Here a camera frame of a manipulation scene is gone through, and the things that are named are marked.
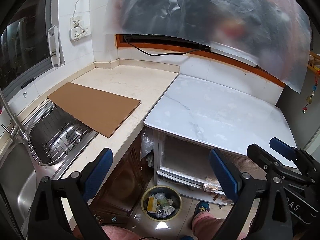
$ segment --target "faucet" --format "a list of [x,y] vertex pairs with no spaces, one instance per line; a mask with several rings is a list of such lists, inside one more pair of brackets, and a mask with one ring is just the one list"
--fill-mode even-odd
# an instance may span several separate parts
[[5,99],[2,90],[0,89],[0,98],[3,102],[4,108],[6,109],[8,115],[10,116],[10,122],[12,124],[12,129],[9,131],[4,124],[1,124],[1,126],[9,133],[10,138],[14,141],[17,135],[23,136],[24,132],[26,131],[26,128],[23,126],[23,124],[19,121],[16,114],[14,114],[11,110],[11,108],[8,105],[7,100]]

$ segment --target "bell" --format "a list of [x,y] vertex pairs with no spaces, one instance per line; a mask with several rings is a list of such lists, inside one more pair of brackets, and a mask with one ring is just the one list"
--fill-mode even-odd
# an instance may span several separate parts
[[309,104],[312,103],[312,97],[311,97],[311,96],[308,96],[308,97],[307,97],[307,102],[308,102]]

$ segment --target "wall socket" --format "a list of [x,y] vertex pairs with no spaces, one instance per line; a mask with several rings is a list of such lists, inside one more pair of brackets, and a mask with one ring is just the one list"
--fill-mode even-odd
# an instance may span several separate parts
[[[79,24],[82,28],[84,28],[85,31],[83,31],[79,26],[77,26],[77,24]],[[70,27],[71,27],[70,39],[72,41],[79,40],[80,38],[91,34],[90,25],[87,25],[87,26],[84,25],[82,16],[75,16],[74,18],[71,17]]]

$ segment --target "sink basin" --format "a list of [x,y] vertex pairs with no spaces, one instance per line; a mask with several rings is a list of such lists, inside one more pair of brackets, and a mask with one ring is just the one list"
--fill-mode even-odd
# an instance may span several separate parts
[[[41,178],[60,179],[98,132],[51,101],[24,126],[25,135],[12,141],[0,159],[0,182],[26,236],[30,207]],[[11,224],[2,198],[0,210]]]
[[[15,144],[0,168],[0,183],[21,228],[36,194],[36,170],[23,143]],[[0,210],[7,215],[2,198]]]

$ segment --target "beige countertop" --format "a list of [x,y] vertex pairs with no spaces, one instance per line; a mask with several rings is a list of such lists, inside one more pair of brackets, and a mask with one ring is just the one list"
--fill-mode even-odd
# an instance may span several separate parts
[[[68,177],[73,171],[81,171],[88,162],[93,161],[98,156],[103,148],[108,147],[113,152],[113,164],[103,181],[104,183],[142,130],[146,115],[177,75],[177,73],[158,69],[120,65],[113,69],[94,68],[73,80],[75,84],[138,99],[141,104],[110,138],[98,134],[66,171],[63,178]],[[62,203],[69,224],[73,229],[76,222],[72,216],[68,200],[62,199]]]

